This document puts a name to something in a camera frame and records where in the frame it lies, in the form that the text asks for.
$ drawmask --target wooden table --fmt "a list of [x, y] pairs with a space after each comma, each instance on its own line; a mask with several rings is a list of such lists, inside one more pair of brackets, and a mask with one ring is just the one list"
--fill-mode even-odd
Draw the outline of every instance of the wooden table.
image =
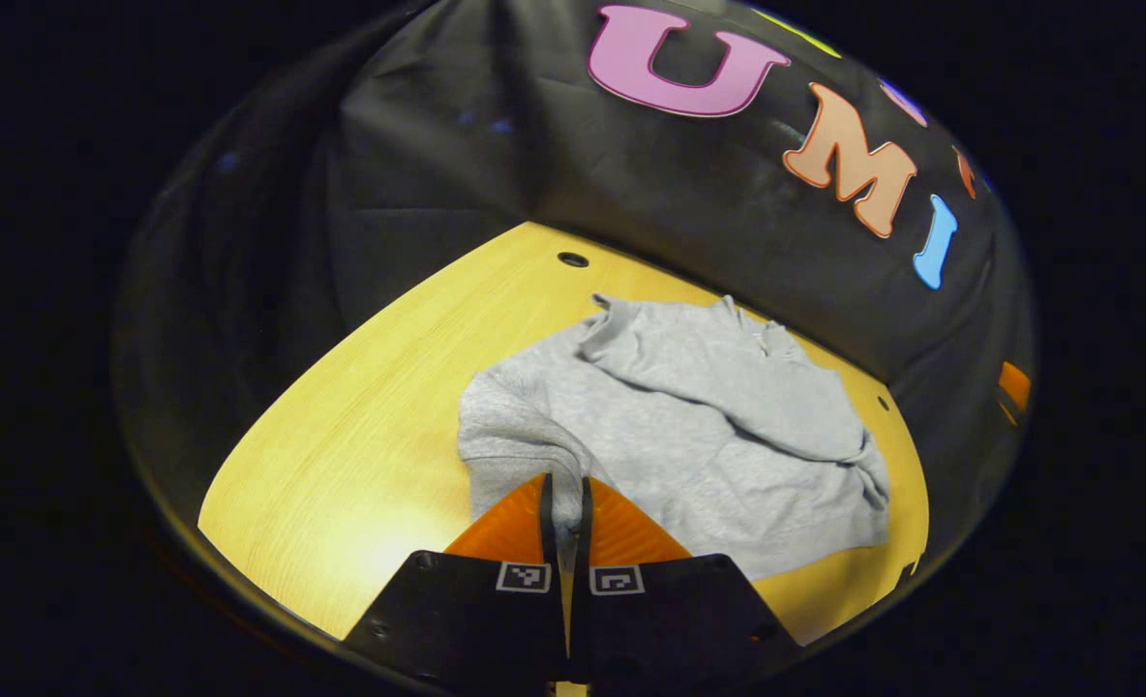
[[[559, 252], [589, 265], [566, 265]], [[601, 312], [592, 292], [702, 306], [720, 298], [575, 235], [520, 225], [415, 285], [300, 376], [225, 460], [198, 528], [273, 598], [343, 639], [410, 551], [444, 550], [470, 524], [457, 459], [457, 399], [470, 377]], [[928, 507], [887, 385], [795, 338], [843, 377], [893, 487], [886, 545], [754, 584], [807, 644], [895, 588], [925, 550]]]

